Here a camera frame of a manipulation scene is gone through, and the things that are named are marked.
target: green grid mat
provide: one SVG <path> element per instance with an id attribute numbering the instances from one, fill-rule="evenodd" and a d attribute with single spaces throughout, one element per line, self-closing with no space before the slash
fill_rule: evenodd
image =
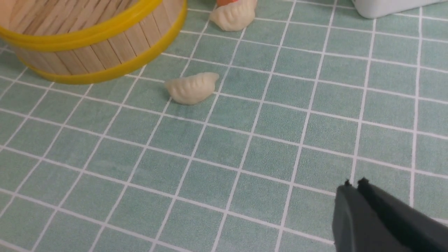
<path id="1" fill-rule="evenodd" d="M 448 3 L 258 0 L 234 33 L 213 4 L 104 84 L 42 80 L 0 41 L 1 252 L 335 251 L 336 187 L 363 176 L 448 224 Z M 212 97 L 169 100 L 206 71 Z"/>

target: yellow plastic band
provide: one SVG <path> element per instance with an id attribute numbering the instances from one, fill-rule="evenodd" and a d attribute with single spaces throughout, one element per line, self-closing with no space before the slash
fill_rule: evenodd
<path id="1" fill-rule="evenodd" d="M 0 37 L 10 45 L 38 52 L 57 52 L 89 46 L 128 30 L 157 8 L 162 0 L 140 0 L 115 17 L 67 34 L 32 36 L 0 27 Z"/>
<path id="2" fill-rule="evenodd" d="M 142 53 L 141 55 L 137 56 L 133 60 L 125 62 L 114 68 L 110 68 L 97 73 L 79 74 L 79 75 L 49 74 L 33 68 L 20 58 L 19 60 L 22 61 L 31 70 L 36 72 L 38 75 L 56 83 L 91 84 L 91 83 L 105 82 L 111 79 L 121 77 L 125 74 L 134 72 L 135 70 L 141 68 L 148 62 L 155 59 L 163 51 L 165 51 L 168 48 L 168 46 L 176 39 L 179 32 L 182 30 L 186 17 L 187 17 L 187 0 L 184 0 L 182 10 L 176 22 L 173 24 L 171 29 L 153 47 L 151 47 L 149 50 Z"/>

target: wooden slat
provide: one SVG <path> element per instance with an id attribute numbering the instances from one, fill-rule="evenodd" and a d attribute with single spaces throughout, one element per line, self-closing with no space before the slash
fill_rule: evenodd
<path id="1" fill-rule="evenodd" d="M 69 1 L 69 0 L 57 1 L 57 4 L 53 8 L 53 10 L 45 17 L 44 21 L 40 24 L 40 26 L 32 34 L 36 35 L 36 36 L 43 36 L 45 34 L 45 31 L 48 29 L 48 27 L 56 21 L 58 16 L 64 10 L 65 6 L 67 5 L 67 1 Z"/>
<path id="2" fill-rule="evenodd" d="M 115 51 L 113 50 L 108 40 L 95 43 L 90 47 L 92 47 L 99 61 L 106 69 L 121 64 L 120 59 L 118 59 L 118 56 L 115 54 Z"/>

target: clay dumpling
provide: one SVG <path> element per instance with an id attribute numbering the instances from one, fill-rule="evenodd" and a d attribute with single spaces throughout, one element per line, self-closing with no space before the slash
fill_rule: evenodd
<path id="1" fill-rule="evenodd" d="M 255 19 L 257 0 L 238 0 L 216 8 L 209 19 L 224 31 L 239 31 Z"/>
<path id="2" fill-rule="evenodd" d="M 177 103 L 194 105 L 205 100 L 215 91 L 215 82 L 219 78 L 220 75 L 216 73 L 200 73 L 165 81 L 165 87 Z"/>

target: wooden steamer basket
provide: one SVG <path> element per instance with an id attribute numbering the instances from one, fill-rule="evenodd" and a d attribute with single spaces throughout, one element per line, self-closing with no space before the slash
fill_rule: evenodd
<path id="1" fill-rule="evenodd" d="M 0 0 L 0 37 L 38 75 L 90 84 L 133 72 L 177 37 L 186 0 Z"/>

